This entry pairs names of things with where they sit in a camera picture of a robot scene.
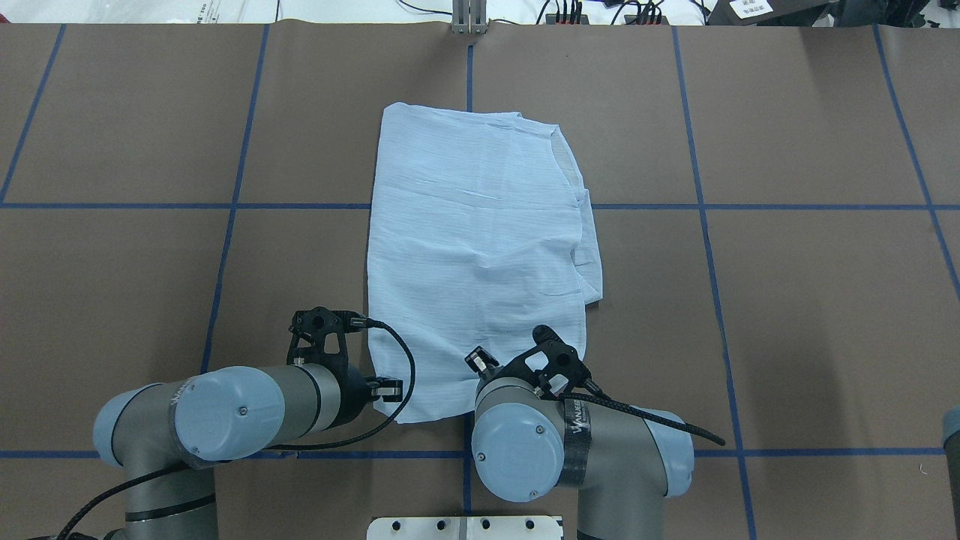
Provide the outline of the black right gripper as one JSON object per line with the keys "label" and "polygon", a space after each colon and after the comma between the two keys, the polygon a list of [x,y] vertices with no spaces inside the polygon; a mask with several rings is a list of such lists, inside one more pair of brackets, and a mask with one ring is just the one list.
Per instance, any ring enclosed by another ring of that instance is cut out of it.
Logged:
{"label": "black right gripper", "polygon": [[505,379],[505,377],[514,377],[521,382],[526,379],[525,361],[511,361],[507,365],[500,365],[483,346],[477,346],[467,353],[465,362],[474,373],[480,376],[484,384],[490,384],[494,380]]}

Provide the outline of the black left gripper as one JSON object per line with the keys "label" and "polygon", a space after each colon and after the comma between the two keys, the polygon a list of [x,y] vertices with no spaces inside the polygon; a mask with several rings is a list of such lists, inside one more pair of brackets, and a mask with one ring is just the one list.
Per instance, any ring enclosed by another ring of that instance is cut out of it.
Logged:
{"label": "black left gripper", "polygon": [[404,402],[404,380],[397,377],[367,377],[356,366],[347,364],[338,372],[340,406],[334,428],[356,420],[370,402]]}

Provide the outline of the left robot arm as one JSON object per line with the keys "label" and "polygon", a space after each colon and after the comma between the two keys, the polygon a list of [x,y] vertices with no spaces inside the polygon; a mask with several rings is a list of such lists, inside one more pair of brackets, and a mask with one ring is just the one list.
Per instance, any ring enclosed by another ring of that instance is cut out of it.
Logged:
{"label": "left robot arm", "polygon": [[107,538],[216,539],[215,467],[264,450],[294,452],[298,439],[350,423],[367,404],[403,410],[412,393],[402,379],[353,367],[336,376],[319,364],[226,367],[123,392],[100,408],[92,441],[127,479],[87,502],[57,538],[79,539],[83,517],[127,493],[124,526]]}

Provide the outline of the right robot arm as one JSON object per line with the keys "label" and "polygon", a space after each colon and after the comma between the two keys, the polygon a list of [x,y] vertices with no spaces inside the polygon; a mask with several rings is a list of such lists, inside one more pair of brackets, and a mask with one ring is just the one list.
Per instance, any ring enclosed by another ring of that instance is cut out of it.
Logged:
{"label": "right robot arm", "polygon": [[571,346],[534,346],[507,365],[467,353],[479,377],[471,452],[491,494],[531,503],[574,490],[580,539],[662,539],[665,503],[692,485],[697,433],[672,412],[611,400]]}

